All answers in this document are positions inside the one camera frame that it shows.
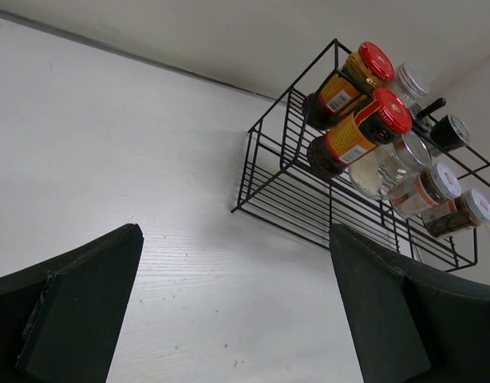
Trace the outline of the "labelled lid pink jar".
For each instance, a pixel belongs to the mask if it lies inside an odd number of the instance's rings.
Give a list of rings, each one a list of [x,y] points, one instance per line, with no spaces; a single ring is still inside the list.
[[[490,223],[490,203],[481,191],[471,188],[460,197],[424,211],[421,219],[432,237],[447,238]]]

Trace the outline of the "clear glass jar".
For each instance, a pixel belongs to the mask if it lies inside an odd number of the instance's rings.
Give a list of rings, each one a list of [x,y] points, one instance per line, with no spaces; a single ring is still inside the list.
[[[413,132],[376,147],[348,167],[350,182],[365,197],[391,199],[391,191],[432,164],[423,141]]]

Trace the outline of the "silver lid white bottle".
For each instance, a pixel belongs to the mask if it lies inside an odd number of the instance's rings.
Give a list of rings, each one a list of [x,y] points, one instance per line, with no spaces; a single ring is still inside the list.
[[[385,85],[405,105],[407,109],[426,97],[429,92],[429,82],[424,74],[407,62],[395,69],[395,78]]]

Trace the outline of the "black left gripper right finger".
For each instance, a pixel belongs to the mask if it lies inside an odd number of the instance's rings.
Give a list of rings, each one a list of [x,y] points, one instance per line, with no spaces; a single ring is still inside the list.
[[[490,286],[343,224],[330,254],[365,382],[490,382]]]

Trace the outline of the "black knob lid grinder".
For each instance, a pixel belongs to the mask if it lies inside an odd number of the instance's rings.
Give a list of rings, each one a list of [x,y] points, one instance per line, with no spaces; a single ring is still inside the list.
[[[439,97],[425,108],[422,108],[418,103],[411,105],[409,107],[409,112],[413,120],[413,131],[422,136],[428,136],[433,127],[431,114],[446,106],[446,103],[447,101],[445,98]]]

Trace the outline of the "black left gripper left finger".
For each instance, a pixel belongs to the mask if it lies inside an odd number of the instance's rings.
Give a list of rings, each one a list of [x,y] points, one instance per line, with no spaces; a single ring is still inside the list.
[[[0,278],[0,382],[104,382],[144,245],[128,223]]]

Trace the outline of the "red lid sauce jar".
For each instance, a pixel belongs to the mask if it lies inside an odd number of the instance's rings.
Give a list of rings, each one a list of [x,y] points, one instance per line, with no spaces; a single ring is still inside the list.
[[[395,69],[387,54],[378,45],[364,41],[319,91],[306,97],[302,103],[306,123],[320,131],[335,126],[375,89],[394,78]]]
[[[379,88],[306,150],[311,171],[323,180],[339,176],[375,148],[410,132],[412,117],[391,90]]]

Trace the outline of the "labelled lid brown jar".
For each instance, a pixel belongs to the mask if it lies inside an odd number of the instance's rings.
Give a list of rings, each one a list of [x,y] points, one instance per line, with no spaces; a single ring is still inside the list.
[[[440,162],[404,180],[389,192],[389,197],[395,212],[408,219],[461,193],[460,181],[452,169]]]

